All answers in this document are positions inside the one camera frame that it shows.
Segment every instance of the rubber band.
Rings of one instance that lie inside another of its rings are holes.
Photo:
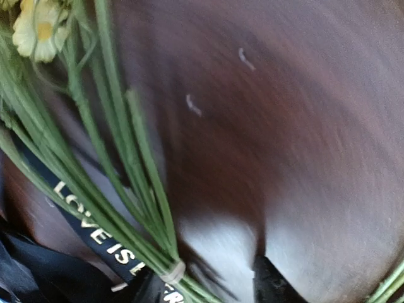
[[[171,272],[160,275],[160,278],[163,280],[163,282],[169,285],[176,285],[182,280],[182,278],[184,278],[185,270],[185,263],[183,260],[179,260],[172,268]]]

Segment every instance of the white speck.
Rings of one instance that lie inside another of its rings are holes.
[[[49,204],[50,207],[55,207],[55,204],[53,204],[53,202],[48,197],[45,197],[45,201]]]
[[[40,221],[38,220],[37,216],[35,216],[33,213],[31,213],[31,218],[35,220],[35,224],[41,226],[42,228],[44,227],[41,223],[39,223]]]
[[[202,110],[200,110],[199,108],[197,108],[197,106],[194,105],[194,103],[191,100],[190,94],[187,95],[186,101],[187,101],[188,108],[191,111],[193,111],[195,114],[197,114],[198,116],[202,117]]]
[[[127,283],[118,284],[118,285],[116,285],[114,287],[111,287],[111,291],[112,292],[118,292],[118,291],[124,289],[125,287],[127,287]]]
[[[255,66],[250,61],[248,61],[246,55],[244,54],[244,49],[242,47],[239,48],[239,58],[241,62],[243,62],[246,66],[248,66],[251,69],[251,71],[255,71]]]

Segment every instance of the gold lettering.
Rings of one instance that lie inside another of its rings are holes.
[[[122,247],[122,244],[115,244],[114,246],[107,249],[107,253],[113,254],[114,252],[116,252],[121,247]]]
[[[88,223],[88,222],[87,222],[87,219],[84,218],[84,219],[81,221],[81,228],[83,228],[83,229],[90,229],[90,228],[95,228],[95,229],[97,229],[97,228],[99,228],[99,225],[98,225],[98,224],[95,224],[95,223]]]
[[[70,205],[71,202],[75,202],[77,205],[77,211],[79,213],[83,213],[84,212],[84,205],[77,202],[77,197],[73,194],[70,194],[69,196],[66,197],[66,203]]]
[[[164,297],[164,301],[168,303],[184,303],[184,297],[178,292],[172,292]]]
[[[132,268],[130,270],[130,272],[132,275],[136,276],[136,274],[145,266],[146,266],[146,264],[144,264],[144,262],[141,262],[138,265],[136,265],[134,268]]]
[[[57,186],[55,186],[55,188],[53,189],[53,191],[57,193],[59,197],[61,197],[61,199],[64,199],[64,196],[61,194],[61,191],[65,185],[66,183],[64,183],[63,181],[59,181],[59,183],[57,183]]]
[[[166,283],[165,284],[165,286],[169,289],[169,290],[171,290],[171,291],[173,291],[174,290],[174,287],[173,286],[171,286],[170,284],[168,284],[168,283]]]
[[[128,264],[129,258],[134,260],[135,256],[129,249],[123,249],[120,254],[115,254],[115,258],[116,261],[120,262],[120,264]]]
[[[112,236],[108,234],[104,229],[97,229],[93,231],[90,237],[93,238],[94,241],[98,243],[98,245],[102,244],[102,241],[98,237],[100,237],[102,240],[105,240],[107,237],[112,238]]]

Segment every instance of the daisy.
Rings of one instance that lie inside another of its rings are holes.
[[[36,62],[51,62],[69,34],[66,26],[60,25],[68,15],[56,0],[23,0],[13,27],[13,43],[20,55],[29,57],[35,51]]]
[[[0,9],[7,11],[16,4],[18,0],[0,0]]]

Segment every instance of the flower bouquet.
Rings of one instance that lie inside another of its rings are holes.
[[[102,227],[165,283],[180,291],[185,302],[221,302],[186,273],[180,259],[139,96],[136,90],[124,88],[119,77],[109,4],[108,0],[95,0],[91,5],[84,0],[0,0],[0,148],[53,202],[76,218]],[[94,20],[89,17],[90,9],[95,12]],[[49,76],[50,64],[62,69],[64,82]],[[90,110],[89,92],[83,85],[85,73],[91,75],[96,87],[124,176],[113,166]],[[38,84],[74,102],[104,174],[156,246],[133,228],[94,185],[56,126]],[[63,201],[21,155],[11,134],[63,181],[87,211]],[[128,178],[129,188],[122,185],[123,177]]]

